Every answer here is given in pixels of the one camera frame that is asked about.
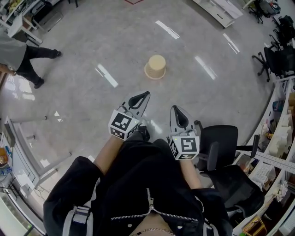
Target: zipper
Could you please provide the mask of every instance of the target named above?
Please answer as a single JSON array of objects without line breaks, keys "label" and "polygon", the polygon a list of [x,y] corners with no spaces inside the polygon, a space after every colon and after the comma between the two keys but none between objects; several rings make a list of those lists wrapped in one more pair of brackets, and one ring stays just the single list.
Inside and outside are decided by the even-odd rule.
[{"label": "zipper", "polygon": [[153,198],[151,197],[151,194],[150,194],[149,189],[147,189],[147,200],[148,200],[148,204],[149,204],[149,209],[148,209],[148,212],[147,212],[147,213],[145,213],[145,214],[141,214],[141,215],[131,215],[131,216],[119,216],[119,217],[113,217],[113,218],[111,218],[111,220],[145,217],[145,216],[147,216],[149,213],[151,213],[151,211],[154,211],[154,212],[156,212],[156,213],[158,213],[159,215],[162,215],[162,216],[168,216],[168,217],[179,218],[179,219],[184,219],[184,220],[198,221],[197,219],[190,218],[190,217],[177,216],[177,215],[172,215],[172,214],[167,214],[167,213],[163,213],[163,212],[159,212],[159,211],[157,211],[157,210],[154,208],[154,206],[153,206]]}]

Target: necklace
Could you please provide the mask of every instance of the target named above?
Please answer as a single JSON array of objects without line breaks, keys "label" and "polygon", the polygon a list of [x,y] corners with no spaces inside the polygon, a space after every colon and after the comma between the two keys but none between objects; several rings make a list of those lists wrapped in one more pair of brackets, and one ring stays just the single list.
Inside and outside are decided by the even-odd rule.
[{"label": "necklace", "polygon": [[136,234],[133,234],[133,235],[131,235],[131,236],[138,236],[138,235],[140,235],[140,234],[142,234],[142,233],[145,233],[145,232],[148,232],[148,231],[155,231],[155,230],[160,230],[160,231],[165,232],[165,233],[167,233],[167,234],[169,234],[169,235],[176,236],[175,234],[173,234],[172,232],[170,232],[170,231],[168,231],[168,230],[158,229],[158,228],[145,229],[145,230],[142,230],[142,231],[140,231],[140,232],[138,232],[138,233],[136,233]]}]

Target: person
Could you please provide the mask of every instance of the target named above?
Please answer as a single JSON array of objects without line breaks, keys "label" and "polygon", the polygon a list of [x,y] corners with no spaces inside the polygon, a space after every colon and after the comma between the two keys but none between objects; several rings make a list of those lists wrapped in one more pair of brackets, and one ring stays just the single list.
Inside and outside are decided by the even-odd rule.
[{"label": "person", "polygon": [[[76,158],[43,205],[48,236],[65,235],[68,213],[93,192],[94,236],[231,236],[218,191],[204,189],[192,161],[175,160],[163,139],[148,139],[140,126],[126,141],[111,136],[93,163]],[[86,235],[79,226],[72,223],[68,235]]]},{"label": "person", "polygon": [[20,75],[31,81],[38,89],[44,80],[41,79],[30,62],[35,58],[57,58],[61,52],[43,47],[31,47],[24,42],[10,38],[4,28],[0,28],[0,71]]}]

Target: floor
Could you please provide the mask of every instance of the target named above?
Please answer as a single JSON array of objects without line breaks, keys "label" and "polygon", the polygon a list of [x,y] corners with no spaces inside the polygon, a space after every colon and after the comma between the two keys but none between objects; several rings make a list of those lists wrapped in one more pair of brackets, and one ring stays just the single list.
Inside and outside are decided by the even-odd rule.
[{"label": "floor", "polygon": [[[241,8],[238,1],[232,0]],[[291,0],[285,1],[280,4],[289,1],[295,8]],[[35,90],[19,76],[9,77],[0,94],[3,118],[48,116],[46,121],[22,124],[28,136],[36,136],[29,144],[43,165],[72,152],[57,174],[42,185],[45,189],[52,189],[77,156],[95,158],[109,137],[112,111],[129,93],[151,93],[145,116],[152,140],[169,134],[174,104],[204,127],[237,126],[239,144],[256,128],[272,84],[264,75],[257,76],[260,64],[251,55],[270,44],[271,19],[257,24],[242,10],[244,15],[223,29],[192,0],[144,0],[135,5],[124,0],[80,0],[78,8],[63,1],[57,8],[64,18],[41,35],[41,46],[58,49],[63,56],[32,61],[45,84]],[[163,55],[167,62],[166,75],[158,81],[143,72],[154,54]],[[97,72],[98,64],[118,82],[116,88]],[[47,195],[44,190],[36,191],[28,199],[41,216]]]}]

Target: black jacket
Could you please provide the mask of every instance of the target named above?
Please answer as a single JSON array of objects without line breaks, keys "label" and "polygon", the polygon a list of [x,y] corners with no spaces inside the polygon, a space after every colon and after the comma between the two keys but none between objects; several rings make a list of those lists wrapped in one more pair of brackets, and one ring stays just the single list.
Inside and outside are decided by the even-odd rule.
[{"label": "black jacket", "polygon": [[67,213],[90,200],[98,178],[101,182],[96,188],[97,198],[91,204],[95,236],[128,236],[143,217],[111,218],[147,213],[147,188],[157,211],[197,219],[162,215],[177,236],[203,235],[205,218],[219,235],[232,235],[223,201],[215,189],[191,190],[171,153],[149,142],[129,141],[105,176],[87,158],[75,159],[44,203],[44,225],[49,236],[62,235]]}]

